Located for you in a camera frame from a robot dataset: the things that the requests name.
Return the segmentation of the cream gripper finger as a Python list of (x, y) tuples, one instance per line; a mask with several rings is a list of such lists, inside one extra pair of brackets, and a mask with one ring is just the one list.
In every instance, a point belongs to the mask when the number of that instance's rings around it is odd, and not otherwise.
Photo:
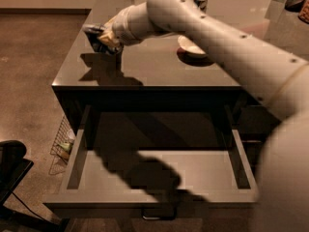
[(118, 53), (123, 50), (123, 45), (111, 30), (103, 31), (98, 40), (107, 47), (112, 53)]

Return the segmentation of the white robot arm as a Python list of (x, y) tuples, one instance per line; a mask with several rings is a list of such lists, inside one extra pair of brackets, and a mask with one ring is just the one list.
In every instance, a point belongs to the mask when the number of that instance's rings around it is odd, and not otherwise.
[(112, 48), (184, 35), (280, 120), (264, 145), (253, 232), (309, 232), (309, 63), (204, 14), (192, 0), (121, 10), (99, 40)]

